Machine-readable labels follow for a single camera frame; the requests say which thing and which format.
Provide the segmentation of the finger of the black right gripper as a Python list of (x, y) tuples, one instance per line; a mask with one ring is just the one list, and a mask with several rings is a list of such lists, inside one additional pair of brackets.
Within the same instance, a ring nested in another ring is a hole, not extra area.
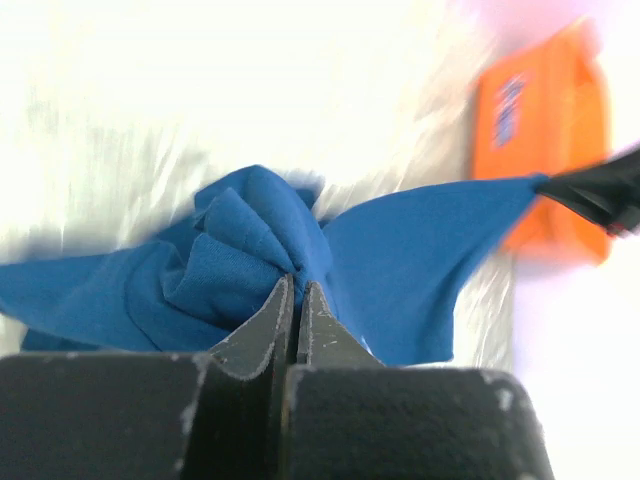
[(588, 168), (543, 181), (537, 193), (552, 199), (609, 235), (639, 231), (639, 147)]

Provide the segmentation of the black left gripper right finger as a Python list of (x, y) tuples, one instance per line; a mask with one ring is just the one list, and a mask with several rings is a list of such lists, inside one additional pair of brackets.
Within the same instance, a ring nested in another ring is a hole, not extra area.
[(305, 289), (297, 363), (318, 368), (383, 366), (336, 319), (329, 308), (322, 286), (315, 281), (310, 281)]

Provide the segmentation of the orange plastic basket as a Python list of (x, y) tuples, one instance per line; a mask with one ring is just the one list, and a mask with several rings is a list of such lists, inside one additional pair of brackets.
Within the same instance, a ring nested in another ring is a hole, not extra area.
[[(595, 27), (583, 18), (480, 76), (473, 178), (555, 175), (609, 156), (609, 95), (598, 52)], [(540, 199), (502, 247), (528, 259), (600, 264), (611, 240), (568, 208)]]

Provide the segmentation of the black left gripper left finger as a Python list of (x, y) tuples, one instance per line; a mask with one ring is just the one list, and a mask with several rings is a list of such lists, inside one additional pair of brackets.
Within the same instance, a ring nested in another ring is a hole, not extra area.
[(251, 318), (210, 350), (212, 365), (234, 380), (254, 380), (274, 360), (287, 359), (294, 300), (293, 277), (286, 275)]

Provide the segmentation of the blue t shirt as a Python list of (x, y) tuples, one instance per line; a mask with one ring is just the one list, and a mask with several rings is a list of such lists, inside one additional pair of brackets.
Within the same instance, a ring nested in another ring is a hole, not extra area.
[(211, 348), (291, 276), (315, 281), (331, 312), (384, 364), (453, 355), (453, 310), (476, 268), (528, 211), (539, 177), (466, 181), (386, 195), (322, 222), (312, 191), (237, 170), (141, 244), (1, 269), (1, 311), (27, 350), (189, 352)]

